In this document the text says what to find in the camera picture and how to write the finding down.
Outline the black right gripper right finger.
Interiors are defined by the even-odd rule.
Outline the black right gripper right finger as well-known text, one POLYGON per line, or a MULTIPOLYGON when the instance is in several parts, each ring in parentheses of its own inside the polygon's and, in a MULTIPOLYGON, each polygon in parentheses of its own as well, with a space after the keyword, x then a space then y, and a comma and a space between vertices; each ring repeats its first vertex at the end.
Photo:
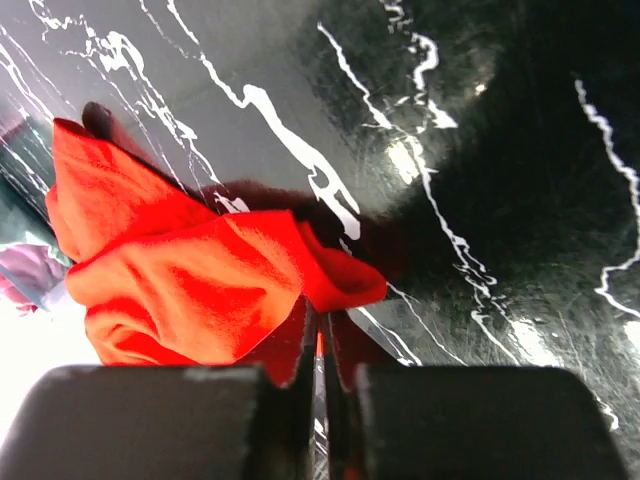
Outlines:
POLYGON ((556 367, 404 366, 345 312, 320 331, 333 479, 624 479, 594 395, 556 367))

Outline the red t-shirt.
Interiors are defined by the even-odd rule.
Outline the red t-shirt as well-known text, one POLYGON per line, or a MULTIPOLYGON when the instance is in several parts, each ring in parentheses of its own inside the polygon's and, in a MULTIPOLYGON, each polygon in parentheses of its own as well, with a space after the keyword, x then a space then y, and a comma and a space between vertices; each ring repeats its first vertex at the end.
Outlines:
POLYGON ((232 364, 300 297, 326 313, 386 294, 374 267, 292 212, 217 214, 73 121, 55 120, 53 160, 66 287, 106 365, 232 364))

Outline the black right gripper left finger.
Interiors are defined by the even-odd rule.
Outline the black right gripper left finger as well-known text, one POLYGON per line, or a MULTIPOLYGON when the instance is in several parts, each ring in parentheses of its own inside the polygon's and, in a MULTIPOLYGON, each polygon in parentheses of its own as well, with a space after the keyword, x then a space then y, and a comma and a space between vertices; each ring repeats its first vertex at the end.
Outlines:
POLYGON ((5 479, 308 479, 318 316, 288 319, 231 366, 62 366, 28 392, 5 479))

